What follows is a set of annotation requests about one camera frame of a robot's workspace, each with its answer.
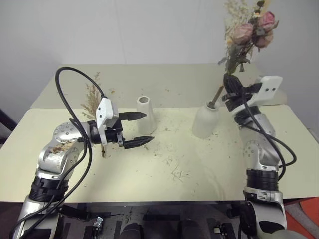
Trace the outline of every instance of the table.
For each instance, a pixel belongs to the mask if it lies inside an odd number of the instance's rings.
[[[120,109],[120,112],[134,109]],[[67,202],[171,202],[244,200],[246,170],[236,124],[225,107],[214,135],[199,139],[191,134],[197,108],[154,109],[155,139],[127,149],[109,144],[106,158],[93,148],[89,174]],[[286,105],[263,106],[278,139],[296,153],[279,188],[284,198],[319,196],[319,146]],[[75,109],[81,121],[82,109]],[[22,202],[34,179],[37,158],[54,129],[66,122],[66,109],[30,109],[0,150],[0,201]],[[134,121],[123,121],[129,140],[139,136]],[[288,162],[291,156],[281,149]],[[84,160],[74,171],[72,187],[85,170]]]

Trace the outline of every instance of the dried rose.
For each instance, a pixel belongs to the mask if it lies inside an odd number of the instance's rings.
[[[251,39],[253,28],[253,25],[250,23],[236,27],[232,37],[234,43],[237,45],[246,44]]]
[[[255,46],[257,46],[258,48],[265,48],[272,42],[273,39],[274,33],[273,31],[270,31],[267,33],[267,35],[259,37],[259,39],[255,43]]]
[[[258,19],[258,26],[264,28],[266,32],[271,31],[275,26],[275,15],[271,11],[266,12]]]

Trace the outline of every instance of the white vase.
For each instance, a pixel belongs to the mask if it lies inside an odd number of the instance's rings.
[[[219,121],[220,103],[215,103],[215,108],[207,106],[208,103],[200,107],[196,113],[192,132],[198,138],[207,138],[213,134]]]
[[[138,131],[140,134],[151,134],[156,129],[151,99],[147,96],[138,97],[137,111],[146,114],[145,117],[137,120]]]

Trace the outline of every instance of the white wall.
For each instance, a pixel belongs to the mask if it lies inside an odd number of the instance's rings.
[[[289,104],[318,132],[318,0],[273,8],[282,21],[259,67],[284,76]],[[217,62],[224,12],[221,0],[2,0],[0,108],[19,121],[59,64]]]

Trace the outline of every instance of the floor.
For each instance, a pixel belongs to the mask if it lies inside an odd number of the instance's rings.
[[[0,239],[6,239],[12,225],[16,222],[22,204],[0,203]],[[231,223],[237,238],[239,219],[229,219],[226,211],[229,205],[152,205],[152,206],[106,206],[105,204],[88,204],[90,212],[103,212],[103,233],[100,239],[116,239],[120,231],[128,224],[138,223],[144,228],[146,239],[176,239],[179,221],[192,219],[196,221],[207,239],[219,239],[212,230],[218,223]],[[94,220],[82,222],[65,218],[64,239],[82,239],[85,231],[90,229]]]

